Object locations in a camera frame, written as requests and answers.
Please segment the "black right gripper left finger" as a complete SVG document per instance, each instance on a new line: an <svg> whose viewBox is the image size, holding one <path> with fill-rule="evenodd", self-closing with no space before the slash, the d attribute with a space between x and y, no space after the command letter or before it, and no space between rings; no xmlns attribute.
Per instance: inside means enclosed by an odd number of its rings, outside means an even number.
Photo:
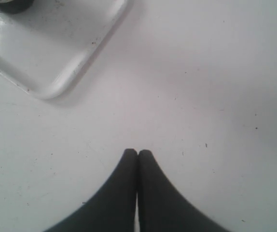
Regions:
<svg viewBox="0 0 277 232"><path fill-rule="evenodd" d="M48 232L133 232L138 154L128 148L95 195Z"/></svg>

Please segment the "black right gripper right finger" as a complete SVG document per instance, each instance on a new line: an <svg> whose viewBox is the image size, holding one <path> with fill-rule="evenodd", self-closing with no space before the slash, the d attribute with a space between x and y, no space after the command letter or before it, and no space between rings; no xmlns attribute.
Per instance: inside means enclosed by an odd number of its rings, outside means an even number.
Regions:
<svg viewBox="0 0 277 232"><path fill-rule="evenodd" d="M142 232L226 232L171 184L149 150L138 154L138 217Z"/></svg>

